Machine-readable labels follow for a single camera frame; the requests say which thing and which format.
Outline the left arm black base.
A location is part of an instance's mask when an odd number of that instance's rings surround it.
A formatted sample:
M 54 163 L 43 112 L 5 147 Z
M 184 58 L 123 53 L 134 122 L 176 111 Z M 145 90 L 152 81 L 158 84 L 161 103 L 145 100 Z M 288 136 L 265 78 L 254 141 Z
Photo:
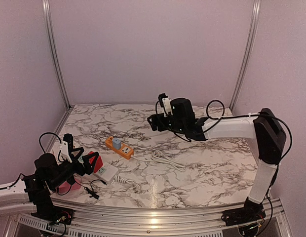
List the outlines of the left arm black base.
M 73 214 L 73 209 L 54 205 L 37 205 L 37 211 L 31 213 L 34 217 L 49 221 L 51 225 L 59 223 L 70 225 Z

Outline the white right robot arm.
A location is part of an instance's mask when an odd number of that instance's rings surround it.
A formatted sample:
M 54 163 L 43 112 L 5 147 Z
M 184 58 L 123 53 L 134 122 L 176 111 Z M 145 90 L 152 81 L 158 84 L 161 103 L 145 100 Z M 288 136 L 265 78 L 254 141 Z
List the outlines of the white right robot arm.
M 208 104 L 205 115 L 198 118 L 189 99 L 170 99 L 166 94 L 159 96 L 155 106 L 162 111 L 155 111 L 147 118 L 153 131 L 183 135 L 187 142 L 240 141 L 249 152 L 256 145 L 256 153 L 251 155 L 257 165 L 256 176 L 246 200 L 248 204 L 239 214 L 244 221 L 252 220 L 259 213 L 257 204 L 265 199 L 276 180 L 281 160 L 287 155 L 285 144 L 292 141 L 288 125 L 269 108 L 238 116 L 226 116 L 222 110 L 221 115 L 215 117 L 210 115 Z

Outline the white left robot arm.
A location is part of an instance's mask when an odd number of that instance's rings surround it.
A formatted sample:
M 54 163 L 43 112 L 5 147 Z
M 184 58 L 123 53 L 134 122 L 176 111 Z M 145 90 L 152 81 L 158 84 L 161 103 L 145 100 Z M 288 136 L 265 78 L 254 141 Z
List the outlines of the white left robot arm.
M 0 187 L 0 216 L 12 213 L 31 213 L 32 216 L 52 222 L 69 225 L 73 210 L 55 206 L 51 192 L 59 192 L 59 187 L 68 183 L 76 184 L 74 175 L 91 175 L 99 159 L 99 153 L 83 155 L 83 149 L 72 161 L 57 163 L 51 153 L 45 153 L 35 160 L 36 171 L 32 175 L 20 174 L 13 183 Z

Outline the pink triangular power strip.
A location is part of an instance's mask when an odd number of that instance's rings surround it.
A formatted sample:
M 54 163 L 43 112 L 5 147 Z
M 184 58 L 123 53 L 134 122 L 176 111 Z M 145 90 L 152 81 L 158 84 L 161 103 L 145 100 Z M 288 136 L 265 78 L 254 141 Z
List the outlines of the pink triangular power strip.
M 64 182 L 62 185 L 58 187 L 57 194 L 58 195 L 66 195 L 70 191 L 78 190 L 80 189 L 81 185 L 79 182 L 75 182 L 74 184 L 69 184 L 68 182 Z

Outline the light blue plug adapter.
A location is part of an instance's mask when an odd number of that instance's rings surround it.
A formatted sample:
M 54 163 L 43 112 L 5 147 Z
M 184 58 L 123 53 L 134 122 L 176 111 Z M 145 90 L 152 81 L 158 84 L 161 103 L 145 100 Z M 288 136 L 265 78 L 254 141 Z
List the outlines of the light blue plug adapter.
M 119 140 L 118 138 L 113 138 L 112 139 L 112 145 L 113 145 L 113 148 L 115 148 L 116 150 L 120 150 L 121 149 L 121 140 Z

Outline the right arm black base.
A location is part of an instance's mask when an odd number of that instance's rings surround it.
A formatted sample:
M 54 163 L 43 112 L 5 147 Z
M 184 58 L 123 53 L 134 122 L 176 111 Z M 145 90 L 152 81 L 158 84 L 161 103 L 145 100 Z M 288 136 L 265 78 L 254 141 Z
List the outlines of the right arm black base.
M 241 208 L 229 209 L 222 212 L 221 220 L 226 226 L 253 222 L 266 217 L 262 203 L 254 203 L 247 198 Z

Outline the orange power strip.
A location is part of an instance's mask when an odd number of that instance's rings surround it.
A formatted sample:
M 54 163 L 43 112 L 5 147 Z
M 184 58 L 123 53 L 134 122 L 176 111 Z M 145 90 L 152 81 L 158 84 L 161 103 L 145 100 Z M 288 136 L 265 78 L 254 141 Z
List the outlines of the orange power strip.
M 122 141 L 118 138 L 114 138 L 112 136 L 107 138 L 105 140 L 105 145 L 107 146 L 107 148 L 127 160 L 130 160 L 131 157 L 134 155 L 134 150 L 130 146 L 122 143 Z

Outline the red cube socket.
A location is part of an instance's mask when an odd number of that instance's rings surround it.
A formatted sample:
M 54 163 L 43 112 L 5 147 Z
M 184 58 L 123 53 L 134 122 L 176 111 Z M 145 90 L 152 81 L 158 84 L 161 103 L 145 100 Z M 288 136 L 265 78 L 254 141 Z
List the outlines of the red cube socket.
M 85 173 L 90 175 L 96 173 L 103 166 L 103 161 L 98 152 L 90 152 L 82 157 Z

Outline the white multicolour power strip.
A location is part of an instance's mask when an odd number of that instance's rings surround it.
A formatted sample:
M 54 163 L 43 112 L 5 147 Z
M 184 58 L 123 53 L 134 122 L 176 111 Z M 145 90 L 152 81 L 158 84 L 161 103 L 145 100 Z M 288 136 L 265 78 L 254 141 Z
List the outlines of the white multicolour power strip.
M 81 156 L 78 161 L 83 165 L 83 160 Z M 119 174 L 119 169 L 115 166 L 109 164 L 108 162 L 103 161 L 103 166 L 96 173 L 90 174 L 90 176 L 94 176 L 97 179 L 104 180 L 107 184 L 110 184 L 114 178 Z

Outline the black power adapter with cable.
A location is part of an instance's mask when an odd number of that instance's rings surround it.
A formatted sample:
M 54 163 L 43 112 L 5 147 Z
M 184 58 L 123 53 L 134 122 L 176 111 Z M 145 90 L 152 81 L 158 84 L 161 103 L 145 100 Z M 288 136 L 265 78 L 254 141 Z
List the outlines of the black power adapter with cable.
M 95 182 L 100 181 L 101 183 L 103 183 L 104 185 L 107 185 L 107 183 L 102 180 L 102 179 L 94 179 L 92 181 L 90 181 L 89 185 L 90 187 L 88 188 L 87 186 L 79 183 L 74 177 L 70 178 L 69 180 L 67 180 L 67 182 L 72 186 L 74 184 L 78 184 L 79 186 L 83 187 L 85 191 L 87 191 L 87 193 L 90 195 L 90 198 L 95 198 L 95 199 L 99 199 L 99 195 L 97 194 L 97 191 L 94 190 L 93 184 Z

